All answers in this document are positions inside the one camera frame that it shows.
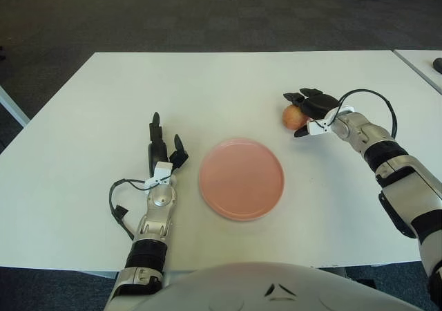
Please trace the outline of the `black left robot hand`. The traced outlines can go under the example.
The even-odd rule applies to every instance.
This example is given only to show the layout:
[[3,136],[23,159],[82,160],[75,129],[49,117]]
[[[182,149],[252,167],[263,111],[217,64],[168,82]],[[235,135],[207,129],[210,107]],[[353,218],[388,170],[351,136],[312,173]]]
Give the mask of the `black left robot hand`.
[[187,151],[178,134],[174,136],[175,151],[168,156],[166,143],[163,140],[162,127],[160,126],[160,115],[158,112],[153,114],[153,119],[149,124],[150,144],[148,145],[148,167],[150,177],[154,176],[155,166],[158,162],[169,162],[172,171],[179,169],[189,158]]

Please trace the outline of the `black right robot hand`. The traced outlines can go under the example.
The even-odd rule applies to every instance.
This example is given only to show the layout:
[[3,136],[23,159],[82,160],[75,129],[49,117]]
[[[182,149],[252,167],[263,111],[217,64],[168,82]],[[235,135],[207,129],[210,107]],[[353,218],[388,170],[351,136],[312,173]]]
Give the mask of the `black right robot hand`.
[[284,93],[283,97],[290,105],[282,113],[282,123],[286,129],[294,131],[295,138],[308,135],[308,122],[323,119],[330,110],[339,105],[335,97],[315,88]]

